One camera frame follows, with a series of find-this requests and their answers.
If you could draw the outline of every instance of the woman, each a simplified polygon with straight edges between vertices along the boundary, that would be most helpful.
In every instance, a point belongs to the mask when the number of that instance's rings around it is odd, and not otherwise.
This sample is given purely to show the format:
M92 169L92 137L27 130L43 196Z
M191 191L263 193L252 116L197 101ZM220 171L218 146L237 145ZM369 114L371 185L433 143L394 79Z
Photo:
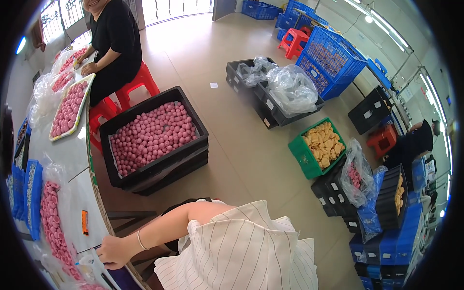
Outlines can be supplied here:
M82 67L83 76L95 73L90 90L90 106L120 90L134 80L142 64L142 46L137 23L122 0L84 0L90 16L92 43L77 60L79 63L95 50L93 62Z
M431 127L426 120L415 124L388 151L384 157L383 165L391 169L402 163L405 168L410 168L414 159L420 158L432 151L433 135L440 135L440 121L432 120Z
M314 239L298 240L289 218L271 220L264 200L211 201L187 200L133 234L105 237L100 261L115 270L170 249L179 254L155 261L155 289L317 289Z

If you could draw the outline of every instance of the door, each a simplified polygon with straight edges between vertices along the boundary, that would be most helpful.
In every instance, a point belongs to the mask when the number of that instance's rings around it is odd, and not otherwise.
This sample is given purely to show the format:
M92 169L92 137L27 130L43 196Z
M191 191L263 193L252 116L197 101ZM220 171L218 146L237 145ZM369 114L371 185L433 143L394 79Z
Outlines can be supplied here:
M237 0L214 0L213 20L235 12Z

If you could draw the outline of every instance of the orange label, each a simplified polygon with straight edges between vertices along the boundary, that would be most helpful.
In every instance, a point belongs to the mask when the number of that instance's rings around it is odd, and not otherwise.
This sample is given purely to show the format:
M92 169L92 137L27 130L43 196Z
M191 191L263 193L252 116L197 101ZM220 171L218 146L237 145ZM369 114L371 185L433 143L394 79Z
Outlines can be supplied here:
M89 235L89 218L85 210L82 210L82 234L85 236Z

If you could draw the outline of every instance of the person in black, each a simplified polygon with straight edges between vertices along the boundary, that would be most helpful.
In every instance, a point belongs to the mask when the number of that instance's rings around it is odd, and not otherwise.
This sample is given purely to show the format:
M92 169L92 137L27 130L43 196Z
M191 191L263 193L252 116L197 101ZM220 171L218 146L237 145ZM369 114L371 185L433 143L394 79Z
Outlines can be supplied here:
M432 151L433 135L440 135L440 121L432 120L432 126L426 120L415 124L387 152L383 165L391 169L402 163L403 167L410 168L414 159L420 158Z
M92 63L82 67L83 76L95 73L90 106L134 80L142 64L142 46L137 23L122 0L83 0L90 16L92 43L78 59L81 63L95 50Z

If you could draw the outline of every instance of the white tray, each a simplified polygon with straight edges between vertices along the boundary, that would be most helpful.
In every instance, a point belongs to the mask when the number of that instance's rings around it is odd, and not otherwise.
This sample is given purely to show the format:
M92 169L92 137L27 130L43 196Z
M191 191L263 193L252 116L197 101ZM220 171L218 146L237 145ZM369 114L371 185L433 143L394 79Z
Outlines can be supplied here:
M74 123L74 126L69 131L64 132L61 135L58 135L56 137L52 137L52 132L53 132L53 122L52 122L52 126L50 128L50 133L48 134L48 139L51 142L56 141L58 139L61 139L63 137L69 136L69 135L71 135L72 133L74 133L77 130L77 126L79 125L79 120L81 118L81 113L82 113L82 110L83 110L83 108L85 106L85 100L87 99L87 95L89 94L90 87L92 86L92 82L93 82L94 78L95 78L95 74L92 73L91 75L88 75L88 76L82 78L81 80L73 83L71 86L69 86L68 89L66 89L66 91L64 91L63 96L61 97L61 102L58 105L57 112L55 113L55 116L53 118L53 121L55 121L55 118L58 115L58 110L61 108L61 104L64 102L64 99L66 99L66 96L68 95L68 91L71 89L71 87L73 87L74 85L76 85L78 83L83 83L84 81L87 81L87 87L85 88L84 97L82 98L82 103L79 106L79 112L77 112L76 122Z

